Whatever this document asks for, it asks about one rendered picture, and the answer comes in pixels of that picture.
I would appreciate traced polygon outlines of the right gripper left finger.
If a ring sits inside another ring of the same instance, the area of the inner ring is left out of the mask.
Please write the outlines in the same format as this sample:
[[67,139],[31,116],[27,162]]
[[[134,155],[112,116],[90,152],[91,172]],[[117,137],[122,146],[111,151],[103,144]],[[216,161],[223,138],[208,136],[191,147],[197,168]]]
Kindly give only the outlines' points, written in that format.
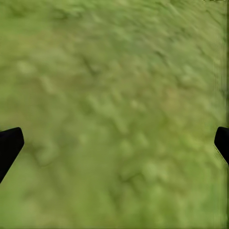
[[0,183],[24,146],[20,127],[0,132]]

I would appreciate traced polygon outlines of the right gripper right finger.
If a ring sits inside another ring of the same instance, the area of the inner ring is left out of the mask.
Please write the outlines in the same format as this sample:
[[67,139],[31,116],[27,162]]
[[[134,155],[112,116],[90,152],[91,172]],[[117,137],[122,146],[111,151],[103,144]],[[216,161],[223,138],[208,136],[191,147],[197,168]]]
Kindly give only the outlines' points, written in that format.
[[214,144],[229,164],[229,128],[218,127]]

